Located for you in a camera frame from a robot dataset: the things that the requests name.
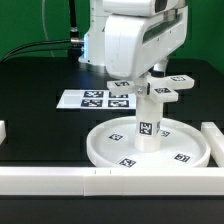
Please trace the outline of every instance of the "black tabletop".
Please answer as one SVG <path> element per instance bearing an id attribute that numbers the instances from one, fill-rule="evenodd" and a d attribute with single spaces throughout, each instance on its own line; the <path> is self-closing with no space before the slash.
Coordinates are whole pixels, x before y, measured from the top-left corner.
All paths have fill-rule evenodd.
<path id="1" fill-rule="evenodd" d="M 224 131 L 224 76 L 207 62 L 171 60 L 168 75 L 195 79 L 164 117 Z M 57 110 L 65 89 L 107 89 L 111 80 L 66 58 L 13 59 L 0 65 L 1 166 L 92 166 L 86 137 L 97 124 L 133 110 Z M 222 223 L 223 197 L 1 197 L 0 223 Z"/>

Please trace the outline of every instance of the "white rectangular block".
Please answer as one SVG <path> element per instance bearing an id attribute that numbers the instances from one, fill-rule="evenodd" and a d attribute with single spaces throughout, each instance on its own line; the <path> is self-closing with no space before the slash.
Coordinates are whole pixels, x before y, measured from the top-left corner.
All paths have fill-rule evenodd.
<path id="1" fill-rule="evenodd" d="M 219 167 L 224 167 L 224 135 L 213 122 L 203 122 L 201 132 L 211 146 L 211 155 Z"/>
<path id="2" fill-rule="evenodd" d="M 83 195 L 85 169 L 0 167 L 0 195 Z"/>
<path id="3" fill-rule="evenodd" d="M 0 145 L 2 144 L 5 138 L 6 138 L 5 122 L 0 121 Z"/>

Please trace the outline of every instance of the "round white plate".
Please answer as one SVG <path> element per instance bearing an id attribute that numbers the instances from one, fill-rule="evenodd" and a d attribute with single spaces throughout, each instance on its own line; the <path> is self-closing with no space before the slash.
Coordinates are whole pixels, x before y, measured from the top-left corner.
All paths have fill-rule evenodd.
<path id="1" fill-rule="evenodd" d="M 134 147 L 135 117 L 109 120 L 96 126 L 87 137 L 87 154 L 97 167 L 205 167 L 210 146 L 197 129 L 184 123 L 161 121 L 161 146 L 152 153 Z"/>

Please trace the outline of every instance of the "green wall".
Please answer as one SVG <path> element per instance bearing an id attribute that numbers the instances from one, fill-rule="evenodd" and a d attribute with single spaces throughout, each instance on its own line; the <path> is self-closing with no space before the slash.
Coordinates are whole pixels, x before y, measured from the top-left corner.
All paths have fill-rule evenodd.
<path id="1" fill-rule="evenodd" d="M 89 0 L 75 0 L 78 27 L 82 34 L 89 26 Z M 196 58 L 211 63 L 224 74 L 223 0 L 188 0 L 187 40 L 175 58 Z M 0 0 L 0 57 L 11 49 L 45 40 L 42 27 L 42 0 Z M 46 0 L 46 28 L 50 40 L 68 39 L 70 30 L 68 0 Z M 51 56 L 35 53 L 32 56 Z M 55 52 L 55 56 L 66 56 Z"/>

